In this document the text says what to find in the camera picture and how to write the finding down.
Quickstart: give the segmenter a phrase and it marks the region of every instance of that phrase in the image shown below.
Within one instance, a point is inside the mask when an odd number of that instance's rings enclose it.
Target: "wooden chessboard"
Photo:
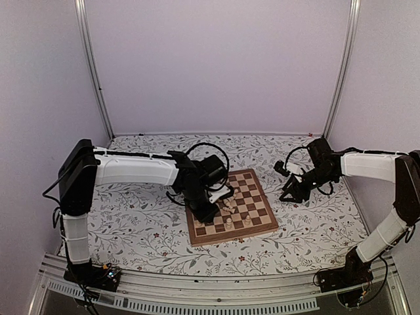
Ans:
[[[238,190],[236,198],[230,203],[235,209],[234,213],[222,210],[224,204],[218,201],[221,210],[213,223],[200,224],[187,208],[191,246],[211,245],[277,231],[277,220],[253,169],[229,172],[228,184]],[[248,215],[251,222],[246,225],[244,222]],[[230,229],[226,229],[228,218],[232,219]]]

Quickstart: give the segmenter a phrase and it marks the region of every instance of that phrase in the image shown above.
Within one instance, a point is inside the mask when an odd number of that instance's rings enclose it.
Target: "vent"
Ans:
[[[83,298],[82,290],[71,283],[50,280],[49,289],[76,299]],[[315,298],[288,303],[260,304],[256,306],[190,306],[146,302],[126,297],[115,297],[114,303],[111,304],[100,301],[96,302],[99,305],[151,315],[275,315],[299,314],[320,309]]]

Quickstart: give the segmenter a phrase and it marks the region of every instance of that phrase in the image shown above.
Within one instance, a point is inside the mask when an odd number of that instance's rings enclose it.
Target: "wall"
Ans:
[[[420,2],[362,1],[356,42],[330,142],[334,149],[420,149]],[[374,229],[389,213],[394,187],[350,181]],[[420,314],[420,233],[392,250],[413,314]]]
[[[322,133],[350,0],[86,7],[115,133]]]
[[[0,29],[0,314],[22,315],[44,252],[60,242],[41,192],[80,138],[106,136],[74,2],[3,2]]]

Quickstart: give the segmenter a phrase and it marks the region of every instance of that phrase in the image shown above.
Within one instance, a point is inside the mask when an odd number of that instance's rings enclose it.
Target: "pawn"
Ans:
[[[227,218],[226,219],[226,229],[230,230],[232,228],[232,219],[231,218]]]
[[[249,215],[247,215],[247,217],[245,218],[245,225],[250,225],[251,224],[251,217]]]

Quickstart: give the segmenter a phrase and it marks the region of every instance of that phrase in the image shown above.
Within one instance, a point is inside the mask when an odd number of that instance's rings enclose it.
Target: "floral tablecloth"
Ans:
[[[126,152],[185,151],[202,141],[219,145],[230,158],[231,170],[255,170],[279,230],[218,245],[191,247],[184,208],[171,203],[165,195],[170,187],[107,184],[95,188],[89,213],[93,261],[111,262],[131,270],[204,276],[281,274],[342,265],[346,252],[366,237],[344,183],[334,184],[332,196],[313,191],[310,201],[300,205],[278,199],[285,179],[274,172],[273,165],[291,149],[312,140],[310,136],[233,135],[115,138],[110,149]],[[213,148],[200,147],[191,157],[201,159],[213,152],[217,153]],[[291,161],[311,168],[306,152],[296,152]]]

